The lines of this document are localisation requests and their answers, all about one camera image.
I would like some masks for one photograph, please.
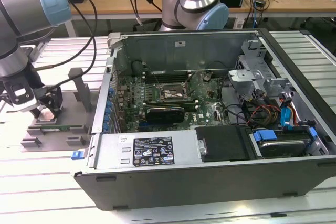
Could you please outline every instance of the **warning label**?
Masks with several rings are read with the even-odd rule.
[[[136,138],[134,139],[134,166],[173,165],[174,149],[172,138]]]

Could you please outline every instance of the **blue cable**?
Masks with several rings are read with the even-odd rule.
[[[257,24],[257,4],[256,4],[256,0],[254,1],[254,22],[253,22],[253,28],[255,28],[255,25]]]

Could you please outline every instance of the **desk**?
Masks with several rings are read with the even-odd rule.
[[[135,19],[129,0],[93,0],[98,12],[98,19]],[[162,0],[154,0],[161,7]],[[88,0],[77,5],[87,19],[94,19],[93,9]],[[243,0],[241,8],[230,8],[230,18],[236,18],[234,28],[242,28],[249,12],[249,0]],[[145,0],[138,0],[140,17],[161,18],[161,13]],[[72,9],[73,20],[81,19],[76,10]],[[263,17],[332,17],[336,15],[336,2],[330,0],[270,0],[269,8]],[[76,36],[71,22],[66,24],[70,37]]]

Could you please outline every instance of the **motherboard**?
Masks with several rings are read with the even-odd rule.
[[[160,76],[153,80],[120,76],[117,93],[119,108],[124,113],[122,131],[192,130],[230,124],[218,102],[222,79],[207,80],[205,72],[189,75],[181,82]]]

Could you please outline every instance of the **blue latch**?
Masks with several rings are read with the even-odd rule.
[[[292,130],[293,127],[289,124],[290,122],[291,111],[288,107],[283,107],[281,109],[281,119],[280,123],[282,127],[287,127],[289,130]]]
[[[104,132],[108,131],[109,128],[110,128],[110,127],[108,126],[108,124],[103,123],[103,131],[104,131]]]
[[[259,130],[253,133],[253,136],[257,142],[259,141],[270,141],[276,140],[278,137],[276,136],[274,130]]]
[[[84,159],[84,152],[83,151],[74,151],[71,156],[72,160],[80,160]]]
[[[107,115],[110,115],[110,114],[111,114],[111,109],[110,109],[110,108],[105,108],[105,113],[106,113]]]
[[[108,115],[104,116],[104,123],[107,123],[110,121],[110,117]]]
[[[106,102],[106,107],[108,107],[108,108],[112,107],[112,102],[107,101],[107,102]]]
[[[113,87],[110,87],[110,88],[109,88],[109,95],[113,95],[114,92],[115,92],[115,91],[114,91],[114,88],[113,88]]]
[[[317,132],[314,128],[309,128],[309,133],[313,137],[313,139],[317,138]]]

